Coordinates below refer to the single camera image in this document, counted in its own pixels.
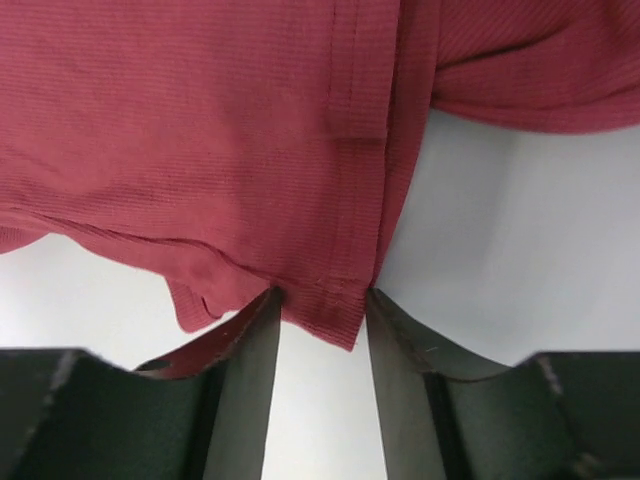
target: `maroon shirt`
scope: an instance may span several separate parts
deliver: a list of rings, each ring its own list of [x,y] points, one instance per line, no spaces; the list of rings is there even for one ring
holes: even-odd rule
[[[352,347],[430,106],[640,122],[635,0],[30,3],[0,6],[0,252],[55,232],[159,273],[188,331],[279,285]]]

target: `textured knit fabric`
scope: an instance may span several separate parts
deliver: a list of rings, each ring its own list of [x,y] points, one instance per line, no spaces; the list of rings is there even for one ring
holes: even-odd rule
[[[640,122],[635,0],[1,5],[0,252],[55,232],[157,272],[188,331],[279,285],[350,348],[430,106]]]

